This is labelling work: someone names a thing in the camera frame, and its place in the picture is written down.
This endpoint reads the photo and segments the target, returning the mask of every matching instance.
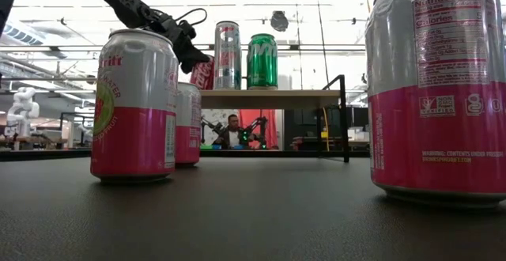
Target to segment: nutrition facts label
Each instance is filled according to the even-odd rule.
[[[487,84],[483,0],[414,0],[418,86]]]
[[[201,100],[200,96],[191,96],[191,126],[200,127],[202,118],[200,117]]]
[[[165,120],[165,165],[174,162],[174,130],[176,128],[176,117],[167,115]]]

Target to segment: white robot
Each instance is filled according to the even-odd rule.
[[[39,117],[39,104],[33,101],[35,89],[21,87],[14,94],[13,106],[7,112],[7,127],[4,134],[9,137],[18,134],[21,137],[30,136],[30,119]]]
[[[78,125],[77,128],[82,131],[85,135],[88,135],[89,137],[93,136],[93,129],[87,129],[82,124]]]

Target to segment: red can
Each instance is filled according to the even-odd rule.
[[[209,62],[199,62],[195,64],[190,83],[195,84],[201,90],[212,90],[214,81],[214,57],[208,55]]]

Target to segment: green can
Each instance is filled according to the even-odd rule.
[[[278,45],[272,35],[251,37],[247,47],[247,89],[278,90]]]

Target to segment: can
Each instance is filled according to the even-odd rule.
[[[178,65],[163,36],[137,29],[111,33],[96,83],[94,176],[150,181],[174,171]]]
[[[201,96],[196,85],[177,86],[176,167],[193,166],[200,160]]]
[[[197,62],[191,71],[190,83],[201,90],[212,90],[214,82],[214,57],[209,56],[209,62]]]
[[[239,25],[233,21],[218,22],[214,35],[214,89],[240,90]]]
[[[506,199],[499,0],[375,0],[366,29],[372,181],[395,198]]]
[[[247,89],[278,90],[278,45],[272,35],[251,37],[247,46]]]

